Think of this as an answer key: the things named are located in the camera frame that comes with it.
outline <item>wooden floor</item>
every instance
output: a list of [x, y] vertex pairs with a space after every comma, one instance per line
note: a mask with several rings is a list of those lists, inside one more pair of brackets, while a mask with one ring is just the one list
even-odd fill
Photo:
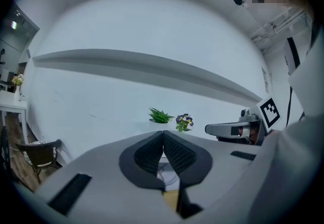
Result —
[[[36, 175], [33, 172], [32, 168], [25, 161], [25, 158], [22, 155], [22, 153], [19, 151], [16, 151], [17, 148], [16, 148], [15, 143], [18, 143], [18, 144], [24, 143], [22, 128], [18, 121], [18, 114], [7, 113], [6, 125], [7, 125], [7, 130], [8, 130], [9, 146], [11, 147], [11, 149], [10, 149], [11, 168], [20, 180], [22, 180], [32, 191], [35, 191], [39, 186]], [[0, 114], [0, 127], [2, 128], [1, 114]], [[31, 132], [31, 130], [29, 129], [29, 127], [27, 127], [27, 129], [28, 129], [28, 141], [30, 143], [36, 141], [36, 138], [33, 135], [33, 133]], [[39, 174], [40, 181], [43, 182], [46, 178], [48, 178], [55, 171], [56, 171], [56, 169], [53, 167], [43, 169]], [[178, 190], [165, 192], [164, 198], [165, 198], [167, 204], [171, 208], [176, 210], [177, 201], [178, 201]]]

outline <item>white tabletop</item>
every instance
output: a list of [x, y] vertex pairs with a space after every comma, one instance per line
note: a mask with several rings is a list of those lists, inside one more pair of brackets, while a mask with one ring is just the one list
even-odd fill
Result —
[[4, 90], [0, 91], [0, 106], [16, 108], [16, 109], [27, 109], [26, 101], [15, 102], [14, 93], [7, 92]]

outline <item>white vase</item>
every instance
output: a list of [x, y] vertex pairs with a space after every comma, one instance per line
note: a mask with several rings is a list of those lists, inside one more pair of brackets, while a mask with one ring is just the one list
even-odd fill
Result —
[[20, 101], [20, 86], [16, 86], [16, 91], [15, 91], [15, 102]]

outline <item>potted plant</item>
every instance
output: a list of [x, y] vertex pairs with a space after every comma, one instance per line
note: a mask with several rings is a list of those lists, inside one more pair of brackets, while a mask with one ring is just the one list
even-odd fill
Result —
[[176, 119], [176, 122], [177, 122], [176, 129], [179, 132], [182, 132], [182, 131], [190, 131], [191, 129], [188, 128], [188, 125], [190, 125], [191, 127], [193, 127], [192, 118], [187, 113], [185, 113], [183, 115], [178, 115], [178, 117]]
[[15, 101], [20, 101], [20, 86], [22, 85], [23, 81], [24, 81], [23, 74], [19, 74], [18, 76], [15, 76], [12, 79], [12, 83], [15, 84], [16, 86], [16, 91], [14, 96]]
[[150, 121], [155, 123], [168, 123], [169, 121], [172, 121], [174, 118], [173, 116], [168, 115], [167, 113], [164, 113], [164, 111], [158, 111], [155, 108], [149, 108], [151, 113], [149, 115], [152, 117]]

